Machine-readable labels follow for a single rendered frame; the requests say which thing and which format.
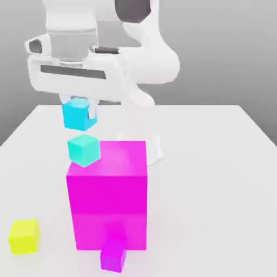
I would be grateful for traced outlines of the small yellow cube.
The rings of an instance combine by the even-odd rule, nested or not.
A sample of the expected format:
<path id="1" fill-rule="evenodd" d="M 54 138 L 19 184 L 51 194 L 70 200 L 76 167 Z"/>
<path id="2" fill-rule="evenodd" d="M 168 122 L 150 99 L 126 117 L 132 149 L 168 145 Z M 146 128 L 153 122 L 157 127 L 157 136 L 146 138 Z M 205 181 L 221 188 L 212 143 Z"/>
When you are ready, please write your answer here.
<path id="1" fill-rule="evenodd" d="M 8 237 L 12 254 L 36 253 L 40 238 L 38 219 L 14 221 Z"/>

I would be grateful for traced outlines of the small turquoise cube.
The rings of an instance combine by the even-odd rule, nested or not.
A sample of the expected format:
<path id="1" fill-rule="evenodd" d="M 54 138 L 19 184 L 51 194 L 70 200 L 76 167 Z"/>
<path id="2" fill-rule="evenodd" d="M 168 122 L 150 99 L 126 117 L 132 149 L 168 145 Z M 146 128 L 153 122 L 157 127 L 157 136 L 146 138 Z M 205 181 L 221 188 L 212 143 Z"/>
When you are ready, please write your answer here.
<path id="1" fill-rule="evenodd" d="M 68 140 L 69 158 L 82 167 L 100 159 L 100 141 L 88 134 L 82 134 Z"/>

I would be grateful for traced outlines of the large magenta box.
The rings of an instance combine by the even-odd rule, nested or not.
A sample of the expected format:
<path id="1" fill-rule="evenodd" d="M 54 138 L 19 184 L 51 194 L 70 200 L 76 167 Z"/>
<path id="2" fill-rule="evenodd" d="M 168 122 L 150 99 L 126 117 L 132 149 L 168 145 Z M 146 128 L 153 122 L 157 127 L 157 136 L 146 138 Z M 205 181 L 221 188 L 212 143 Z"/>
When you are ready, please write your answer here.
<path id="1" fill-rule="evenodd" d="M 144 141 L 101 141 L 101 158 L 71 163 L 67 187 L 78 250 L 100 250 L 109 239 L 128 250 L 147 247 L 148 173 Z"/>

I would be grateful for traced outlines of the small purple cube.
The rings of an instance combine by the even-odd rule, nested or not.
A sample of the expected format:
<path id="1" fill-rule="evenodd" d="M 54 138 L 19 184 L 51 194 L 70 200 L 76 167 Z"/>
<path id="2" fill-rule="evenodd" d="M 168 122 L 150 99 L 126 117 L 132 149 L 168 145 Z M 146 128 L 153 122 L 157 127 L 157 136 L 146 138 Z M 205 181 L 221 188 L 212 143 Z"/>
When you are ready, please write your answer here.
<path id="1" fill-rule="evenodd" d="M 104 244 L 101 254 L 101 269 L 121 273 L 126 259 L 126 241 L 109 239 Z"/>

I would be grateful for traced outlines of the small cyan cube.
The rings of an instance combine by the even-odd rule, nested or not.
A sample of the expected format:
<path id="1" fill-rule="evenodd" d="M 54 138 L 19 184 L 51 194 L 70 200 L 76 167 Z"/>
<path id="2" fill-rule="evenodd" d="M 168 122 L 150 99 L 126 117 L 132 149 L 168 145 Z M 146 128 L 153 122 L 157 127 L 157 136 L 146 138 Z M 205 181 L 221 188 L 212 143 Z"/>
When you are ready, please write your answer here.
<path id="1" fill-rule="evenodd" d="M 89 118 L 90 103 L 85 98 L 72 98 L 62 104 L 64 126 L 69 129 L 86 131 L 97 122 L 97 114 Z"/>

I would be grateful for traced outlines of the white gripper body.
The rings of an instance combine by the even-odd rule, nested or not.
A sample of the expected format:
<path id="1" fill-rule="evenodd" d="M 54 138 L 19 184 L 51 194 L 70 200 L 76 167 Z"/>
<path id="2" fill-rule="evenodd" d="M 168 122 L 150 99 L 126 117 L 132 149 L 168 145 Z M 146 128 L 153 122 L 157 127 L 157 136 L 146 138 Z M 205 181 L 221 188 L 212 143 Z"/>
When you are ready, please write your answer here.
<path id="1" fill-rule="evenodd" d="M 132 80 L 119 55 L 90 52 L 82 67 L 63 67 L 51 56 L 30 55 L 28 71 L 37 91 L 120 102 Z"/>

